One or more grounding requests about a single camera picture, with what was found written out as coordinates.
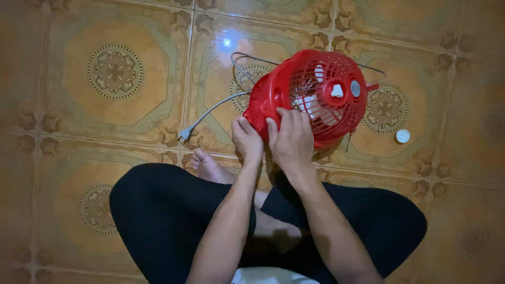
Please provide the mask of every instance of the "leg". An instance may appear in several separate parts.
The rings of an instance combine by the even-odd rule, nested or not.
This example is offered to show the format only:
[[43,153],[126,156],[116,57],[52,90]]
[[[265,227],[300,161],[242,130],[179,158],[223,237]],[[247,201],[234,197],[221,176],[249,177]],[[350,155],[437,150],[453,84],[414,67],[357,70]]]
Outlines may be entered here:
[[[143,164],[114,186],[114,222],[133,260],[151,283],[184,283],[198,243],[230,190],[168,164]],[[251,209],[249,235],[256,226]]]
[[[378,188],[323,184],[364,243],[382,277],[400,266],[424,237],[426,218],[402,195]],[[284,175],[277,179],[277,187],[272,189],[261,210],[283,222],[309,228],[301,200]],[[320,283],[335,282],[312,238],[287,253],[282,263],[283,268]]]

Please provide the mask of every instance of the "white bottle cap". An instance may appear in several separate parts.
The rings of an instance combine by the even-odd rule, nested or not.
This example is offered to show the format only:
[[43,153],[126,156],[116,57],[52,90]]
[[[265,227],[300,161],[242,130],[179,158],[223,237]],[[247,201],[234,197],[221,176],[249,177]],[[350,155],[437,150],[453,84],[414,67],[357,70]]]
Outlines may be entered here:
[[398,132],[395,134],[396,140],[400,143],[405,143],[409,141],[410,139],[410,133],[406,129],[401,129],[398,130]]

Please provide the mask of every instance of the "white shirt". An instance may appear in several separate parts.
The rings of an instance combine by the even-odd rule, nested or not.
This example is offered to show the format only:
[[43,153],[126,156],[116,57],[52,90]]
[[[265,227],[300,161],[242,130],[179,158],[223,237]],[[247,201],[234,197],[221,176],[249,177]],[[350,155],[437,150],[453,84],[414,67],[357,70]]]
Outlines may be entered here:
[[278,267],[246,267],[235,272],[232,284],[320,284],[301,274]]

